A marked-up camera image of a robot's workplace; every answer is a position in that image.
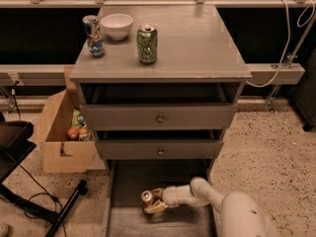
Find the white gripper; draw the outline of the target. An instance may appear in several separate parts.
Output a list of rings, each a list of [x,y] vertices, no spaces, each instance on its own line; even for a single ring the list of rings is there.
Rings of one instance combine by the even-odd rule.
[[[144,212],[147,214],[154,214],[164,211],[167,206],[170,208],[178,207],[178,194],[175,186],[167,187],[165,190],[157,188],[151,191],[155,198],[162,197],[162,200],[156,200],[152,205],[146,206]]]

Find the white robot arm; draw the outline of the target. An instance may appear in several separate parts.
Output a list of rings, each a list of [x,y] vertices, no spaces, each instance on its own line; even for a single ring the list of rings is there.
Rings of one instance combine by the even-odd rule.
[[[194,177],[188,185],[157,188],[140,195],[147,214],[180,205],[211,205],[219,214],[221,237],[279,237],[276,225],[250,196],[241,192],[223,195],[206,179]]]

